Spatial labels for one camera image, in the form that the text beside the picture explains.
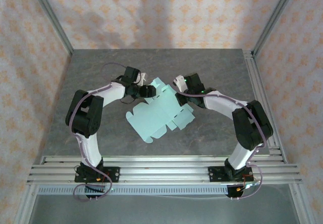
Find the gray countertop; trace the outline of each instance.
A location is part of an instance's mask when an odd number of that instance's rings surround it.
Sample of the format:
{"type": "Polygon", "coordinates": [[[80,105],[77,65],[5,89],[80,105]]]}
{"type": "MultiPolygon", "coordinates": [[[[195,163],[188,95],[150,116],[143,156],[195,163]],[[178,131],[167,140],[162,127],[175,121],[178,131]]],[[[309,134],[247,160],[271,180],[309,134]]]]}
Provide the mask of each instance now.
{"type": "MultiPolygon", "coordinates": [[[[65,117],[78,89],[100,88],[124,73],[116,62],[148,74],[148,82],[159,77],[166,84],[181,75],[197,72],[205,87],[236,99],[254,99],[248,71],[240,49],[105,49],[75,50],[69,65],[57,110],[43,155],[80,155],[77,141],[69,134],[65,117]]],[[[102,155],[230,155],[237,140],[233,122],[227,117],[195,105],[195,119],[186,128],[145,143],[126,120],[126,112],[143,100],[122,104],[118,100],[103,109],[97,133],[102,155]]]]}

